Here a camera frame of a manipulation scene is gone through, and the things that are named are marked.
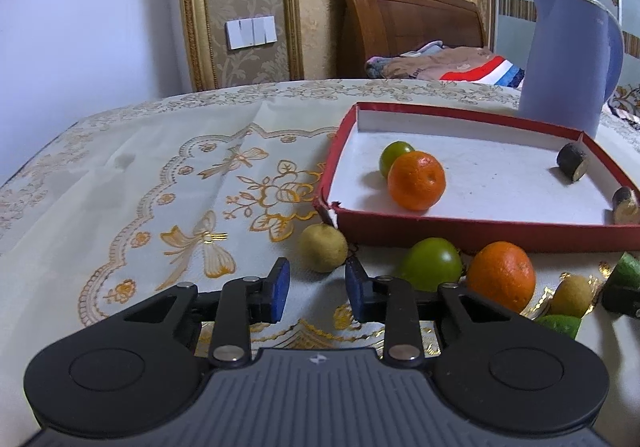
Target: white tray bottom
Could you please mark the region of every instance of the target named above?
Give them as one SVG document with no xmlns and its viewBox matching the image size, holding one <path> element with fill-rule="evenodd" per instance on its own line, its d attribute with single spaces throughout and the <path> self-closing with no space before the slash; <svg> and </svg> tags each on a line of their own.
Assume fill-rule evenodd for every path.
<svg viewBox="0 0 640 447">
<path fill-rule="evenodd" d="M 383 149 L 404 140 L 432 154 L 447 188 L 424 213 L 399 207 L 378 171 Z M 611 197 L 620 187 L 587 149 L 589 168 L 571 184 L 556 166 L 569 140 L 513 127 L 360 110 L 340 156 L 329 194 L 343 208 L 472 220 L 611 224 Z"/>
</svg>

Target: white wall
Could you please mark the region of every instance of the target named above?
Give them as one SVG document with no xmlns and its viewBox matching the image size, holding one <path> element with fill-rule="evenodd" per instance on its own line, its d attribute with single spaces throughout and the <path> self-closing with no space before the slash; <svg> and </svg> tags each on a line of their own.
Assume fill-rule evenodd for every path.
<svg viewBox="0 0 640 447">
<path fill-rule="evenodd" d="M 190 90 L 170 0 L 0 0 L 0 185 L 79 118 Z"/>
</svg>

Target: blue pitcher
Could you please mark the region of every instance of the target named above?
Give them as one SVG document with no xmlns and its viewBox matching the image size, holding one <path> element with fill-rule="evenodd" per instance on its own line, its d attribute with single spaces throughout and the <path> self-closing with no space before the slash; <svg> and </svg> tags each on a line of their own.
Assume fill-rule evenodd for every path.
<svg viewBox="0 0 640 447">
<path fill-rule="evenodd" d="M 594 138 L 622 71 L 620 24 L 596 0 L 533 1 L 538 18 L 518 113 Z"/>
</svg>

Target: white tablecloth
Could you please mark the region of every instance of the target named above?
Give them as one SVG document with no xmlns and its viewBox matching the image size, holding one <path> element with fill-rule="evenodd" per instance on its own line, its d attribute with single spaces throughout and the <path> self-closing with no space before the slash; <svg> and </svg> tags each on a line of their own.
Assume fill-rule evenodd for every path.
<svg viewBox="0 0 640 447">
<path fill-rule="evenodd" d="M 37 430 L 22 393 L 30 358 L 53 341 L 177 281 L 201 291 L 293 267 L 282 322 L 255 325 L 254 348 L 380 347 L 383 328 L 354 322 L 344 269 L 303 270 L 295 250 L 334 131 L 360 100 L 416 102 L 515 114 L 519 92 L 417 80 L 261 84 L 146 102 L 82 120 L 0 189 L 0 445 Z M 597 141 L 640 182 L 638 133 L 603 113 Z M 227 239 L 210 239 L 226 233 Z M 404 251 L 361 247 L 370 273 L 393 272 Z M 533 255 L 529 310 L 562 273 L 594 279 L 620 254 Z M 424 341 L 438 351 L 428 323 Z M 205 326 L 198 351 L 206 349 Z M 601 309 L 578 340 L 598 352 L 611 390 L 596 429 L 615 446 L 640 438 L 640 326 Z"/>
</svg>

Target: green fruit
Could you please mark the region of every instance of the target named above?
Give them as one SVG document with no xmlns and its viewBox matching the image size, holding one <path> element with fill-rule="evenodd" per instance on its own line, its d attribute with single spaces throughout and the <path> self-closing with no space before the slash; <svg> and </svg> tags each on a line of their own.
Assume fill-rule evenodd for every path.
<svg viewBox="0 0 640 447">
<path fill-rule="evenodd" d="M 415 149 L 406 142 L 397 141 L 387 145 L 380 155 L 380 162 L 378 163 L 380 174 L 386 178 L 389 175 L 389 169 L 391 169 L 396 159 L 402 156 L 402 154 L 411 151 L 415 151 Z"/>
<path fill-rule="evenodd" d="M 622 254 L 616 267 L 609 276 L 608 283 L 611 286 L 628 286 L 640 288 L 640 261 L 628 252 Z"/>
<path fill-rule="evenodd" d="M 538 324 L 542 324 L 545 328 L 568 335 L 572 339 L 578 334 L 580 327 L 580 319 L 571 315 L 545 315 L 536 319 Z"/>
<path fill-rule="evenodd" d="M 593 292 L 586 277 L 572 275 L 560 283 L 549 305 L 550 315 L 571 315 L 581 319 L 587 313 Z"/>
<path fill-rule="evenodd" d="M 440 283 L 459 281 L 462 268 L 456 247 L 441 237 L 429 237 L 409 250 L 400 273 L 415 289 L 435 292 Z"/>
</svg>

